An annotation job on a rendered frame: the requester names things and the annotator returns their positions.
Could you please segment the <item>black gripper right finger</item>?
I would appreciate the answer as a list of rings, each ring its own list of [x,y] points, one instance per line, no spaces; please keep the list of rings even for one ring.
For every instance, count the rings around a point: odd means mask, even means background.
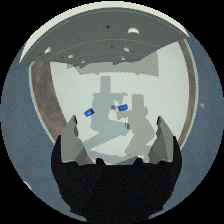
[[[148,157],[149,163],[164,168],[170,177],[170,191],[173,193],[182,167],[182,155],[176,137],[161,116],[158,116],[155,139]]]

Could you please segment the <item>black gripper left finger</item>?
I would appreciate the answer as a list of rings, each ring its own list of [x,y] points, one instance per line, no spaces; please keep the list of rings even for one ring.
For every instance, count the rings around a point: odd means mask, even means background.
[[[76,116],[73,115],[58,135],[51,155],[51,169],[61,195],[65,195],[67,175],[76,167],[86,164],[88,156],[81,139],[78,138],[77,124]]]

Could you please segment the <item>grey drawer front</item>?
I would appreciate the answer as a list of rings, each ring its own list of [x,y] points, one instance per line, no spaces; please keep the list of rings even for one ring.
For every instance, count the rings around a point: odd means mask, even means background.
[[[121,61],[125,61],[125,59],[139,60],[145,56],[141,54],[123,53],[123,52],[105,52],[102,53],[102,55],[105,59],[120,59]]]
[[[74,57],[98,53],[95,47],[91,44],[91,42],[81,43],[72,47],[69,47],[65,50],[58,52],[57,54],[51,56],[46,61],[58,61],[63,62],[66,60],[74,59]],[[70,55],[70,56],[69,56]]]
[[[101,10],[79,15],[76,20],[92,40],[129,38],[161,46],[183,36],[181,32],[166,22],[134,11]]]
[[[99,59],[102,59],[102,57],[100,56],[99,53],[95,53],[95,54],[89,54],[89,55],[76,57],[74,59],[64,61],[64,63],[76,64],[81,62],[81,64],[83,64],[85,63],[85,61],[99,60]]]
[[[100,52],[131,52],[146,55],[158,48],[149,43],[127,39],[103,39],[95,40],[94,43]]]
[[[88,41],[86,36],[72,22],[67,20],[43,36],[30,49],[23,62],[45,60],[64,48],[85,41]]]

